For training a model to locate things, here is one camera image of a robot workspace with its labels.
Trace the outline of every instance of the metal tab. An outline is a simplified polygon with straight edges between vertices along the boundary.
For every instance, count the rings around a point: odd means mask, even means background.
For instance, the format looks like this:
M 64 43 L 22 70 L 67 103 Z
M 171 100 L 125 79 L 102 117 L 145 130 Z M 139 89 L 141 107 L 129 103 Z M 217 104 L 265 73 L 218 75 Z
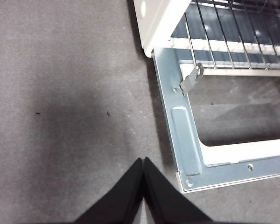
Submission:
M 203 76 L 204 69 L 201 63 L 197 63 L 196 66 L 193 64 L 180 64 L 180 69 L 184 79 L 180 83 L 180 88 L 182 90 L 182 94 L 186 95 Z

